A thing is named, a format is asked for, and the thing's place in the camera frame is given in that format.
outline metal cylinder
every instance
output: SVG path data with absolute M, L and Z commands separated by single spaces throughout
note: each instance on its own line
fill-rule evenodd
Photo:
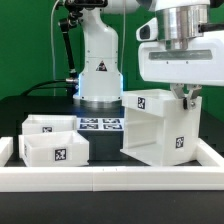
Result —
M 166 50 L 186 50 L 188 39 L 202 36 L 198 26 L 208 22 L 208 6 L 195 5 L 156 12 L 158 40 L 165 41 Z

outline white open box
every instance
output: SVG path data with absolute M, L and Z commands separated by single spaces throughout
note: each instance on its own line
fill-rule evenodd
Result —
M 89 142 L 76 131 L 22 135 L 19 140 L 28 167 L 88 165 Z
M 13 153 L 13 138 L 0 138 L 0 167 L 5 166 Z
M 29 115 L 22 124 L 23 135 L 76 130 L 76 116 Z

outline robot logo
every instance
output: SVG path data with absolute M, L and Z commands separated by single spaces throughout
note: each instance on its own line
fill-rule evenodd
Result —
M 144 98 L 141 98 L 141 97 L 138 98 L 138 108 L 145 110 L 145 99 Z
M 106 65 L 104 64 L 104 61 L 101 61 L 96 71 L 99 72 L 107 72 Z

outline warning label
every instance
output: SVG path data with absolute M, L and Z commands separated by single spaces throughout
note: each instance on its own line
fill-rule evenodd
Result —
M 106 68 L 106 65 L 104 63 L 104 61 L 101 61 L 98 68 L 96 69 L 96 71 L 99 71 L 99 72 L 107 72 L 107 68 Z

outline black cable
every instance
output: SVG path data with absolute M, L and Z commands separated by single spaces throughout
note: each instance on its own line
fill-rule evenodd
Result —
M 35 88 L 32 91 L 35 91 L 35 90 L 46 90 L 46 89 L 69 89 L 69 88 L 72 88 L 72 87 L 67 87 L 67 86 L 55 86 L 55 87 L 54 86 L 51 86 L 50 87 L 49 86 L 49 87 L 39 87 L 39 88 Z
M 37 85 L 32 86 L 30 89 L 24 91 L 23 93 L 21 93 L 21 96 L 27 96 L 30 92 L 37 89 L 38 87 L 49 85 L 49 84 L 54 84 L 54 83 L 60 83 L 60 82 L 65 83 L 66 81 L 64 79 L 58 79 L 58 80 L 52 80 L 52 81 L 47 81 L 47 82 L 41 82 Z

